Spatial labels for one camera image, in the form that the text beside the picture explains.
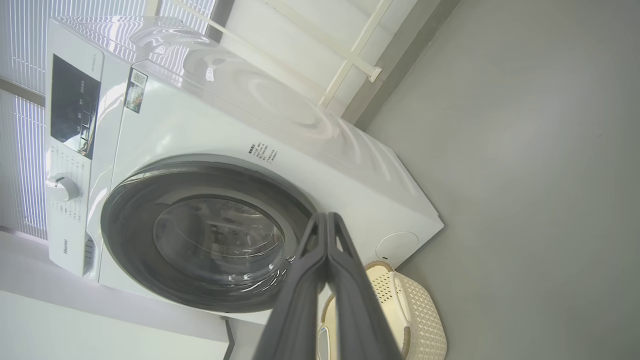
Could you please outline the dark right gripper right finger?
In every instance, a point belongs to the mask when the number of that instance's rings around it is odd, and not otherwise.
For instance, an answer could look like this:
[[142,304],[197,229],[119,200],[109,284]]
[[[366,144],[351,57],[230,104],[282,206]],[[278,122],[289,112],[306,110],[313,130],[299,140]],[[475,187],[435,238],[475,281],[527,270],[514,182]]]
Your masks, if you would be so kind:
[[329,285],[336,296],[339,360],[402,360],[402,354],[340,214],[327,215]]

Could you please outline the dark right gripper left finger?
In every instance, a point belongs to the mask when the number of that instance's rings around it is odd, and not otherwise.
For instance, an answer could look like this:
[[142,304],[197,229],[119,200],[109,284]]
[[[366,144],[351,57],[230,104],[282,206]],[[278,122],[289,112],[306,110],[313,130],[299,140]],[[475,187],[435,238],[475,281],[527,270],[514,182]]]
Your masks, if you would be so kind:
[[318,298],[327,282],[327,215],[314,214],[253,360],[316,360]]

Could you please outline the round dark washing machine door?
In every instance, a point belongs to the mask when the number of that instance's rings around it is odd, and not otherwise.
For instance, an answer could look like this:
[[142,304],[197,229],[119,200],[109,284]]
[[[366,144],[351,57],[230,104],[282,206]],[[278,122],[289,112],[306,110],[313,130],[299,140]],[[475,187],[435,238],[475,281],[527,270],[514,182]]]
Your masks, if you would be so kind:
[[261,166],[178,157],[116,186],[101,227],[115,263],[156,296],[253,313],[274,307],[315,212],[297,187]]

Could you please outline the cream perforated laundry basket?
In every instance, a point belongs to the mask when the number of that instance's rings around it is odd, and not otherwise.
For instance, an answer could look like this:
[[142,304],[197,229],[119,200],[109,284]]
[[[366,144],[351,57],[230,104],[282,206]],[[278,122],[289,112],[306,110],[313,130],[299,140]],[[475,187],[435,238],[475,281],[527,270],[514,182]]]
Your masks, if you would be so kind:
[[402,360],[444,360],[447,339],[429,292],[381,260],[366,264],[365,272]]

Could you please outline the white front-load washing machine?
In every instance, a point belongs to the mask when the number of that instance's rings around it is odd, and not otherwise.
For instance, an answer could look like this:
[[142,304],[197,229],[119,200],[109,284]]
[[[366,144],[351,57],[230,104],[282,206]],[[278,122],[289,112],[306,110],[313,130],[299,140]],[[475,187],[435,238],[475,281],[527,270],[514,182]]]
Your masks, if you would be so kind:
[[[388,146],[177,18],[53,17],[46,68],[45,181],[68,174],[80,190],[69,202],[45,195],[49,258],[101,286],[187,306],[130,278],[101,227],[116,186],[175,158],[226,157],[276,174],[314,214],[342,217],[364,264],[397,267],[444,227]],[[148,76],[140,113],[125,107],[132,68]],[[265,325],[272,309],[197,310]]]

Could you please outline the white metal railing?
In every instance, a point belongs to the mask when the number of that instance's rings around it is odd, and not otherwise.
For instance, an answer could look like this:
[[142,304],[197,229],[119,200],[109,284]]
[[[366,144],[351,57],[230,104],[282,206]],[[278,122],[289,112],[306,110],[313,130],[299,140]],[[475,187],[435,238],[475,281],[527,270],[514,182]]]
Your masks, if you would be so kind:
[[[214,29],[220,31],[223,35],[227,35],[231,40],[240,43],[243,47],[247,48],[249,52],[263,57],[263,59],[266,59],[271,63],[277,65],[279,68],[286,71],[287,73],[290,73],[298,80],[306,82],[312,87],[315,86],[314,82],[306,75],[300,73],[293,67],[288,66],[286,62],[283,62],[274,55],[268,54],[267,52],[249,43],[249,41],[246,41],[245,39],[239,37],[237,34],[234,34],[233,32],[231,32],[231,30],[226,28],[224,25],[221,25],[219,22],[199,13],[198,11],[196,11],[196,9],[190,7],[190,5],[185,2],[185,0],[171,0],[171,2],[173,2],[176,6],[184,9],[187,13],[195,16],[195,18],[206,22],[208,25],[210,25],[210,27],[213,27]],[[338,71],[336,72],[336,75],[334,75],[330,84],[327,85],[327,88],[323,89],[319,86],[315,87],[318,91],[322,91],[322,98],[320,98],[320,101],[318,102],[318,105],[320,105],[320,107],[326,108],[330,104],[331,100],[333,100],[335,96],[336,91],[338,91],[339,87],[342,85],[342,82],[345,80],[346,75],[348,74],[352,66],[356,66],[360,71],[365,73],[367,75],[367,79],[371,83],[375,82],[375,80],[377,80],[378,76],[382,72],[381,67],[374,66],[363,60],[361,58],[361,52],[370,40],[375,29],[380,24],[382,18],[384,17],[384,14],[386,14],[387,10],[393,3],[393,0],[379,0],[377,6],[375,7],[375,10],[366,21],[361,32],[359,32],[359,35],[356,38],[354,44],[350,48],[345,47],[342,43],[340,43],[340,41],[338,41],[338,39],[334,39],[332,36],[324,32],[322,28],[318,27],[308,18],[302,16],[301,13],[298,13],[292,7],[288,6],[285,2],[283,2],[283,0],[261,0],[261,2],[264,2],[268,7],[280,13],[282,16],[284,16],[284,18],[287,18],[291,23],[296,25],[303,32],[320,41],[323,46],[326,46],[343,58],[342,64],[339,66]]]

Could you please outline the white control knob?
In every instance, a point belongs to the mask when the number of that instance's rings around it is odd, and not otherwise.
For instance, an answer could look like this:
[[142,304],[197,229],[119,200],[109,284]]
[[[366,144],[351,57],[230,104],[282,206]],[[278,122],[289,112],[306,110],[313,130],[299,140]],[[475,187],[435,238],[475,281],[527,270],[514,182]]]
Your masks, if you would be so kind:
[[46,196],[50,201],[66,203],[80,196],[80,189],[70,175],[58,173],[45,181]]

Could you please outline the QR code sticker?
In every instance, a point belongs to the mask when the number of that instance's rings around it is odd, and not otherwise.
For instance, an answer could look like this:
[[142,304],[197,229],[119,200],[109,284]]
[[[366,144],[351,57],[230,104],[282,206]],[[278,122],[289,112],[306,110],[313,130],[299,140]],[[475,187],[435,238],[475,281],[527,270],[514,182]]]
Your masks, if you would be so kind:
[[125,107],[130,111],[139,114],[146,91],[148,75],[135,68],[130,69],[129,78],[126,85]]

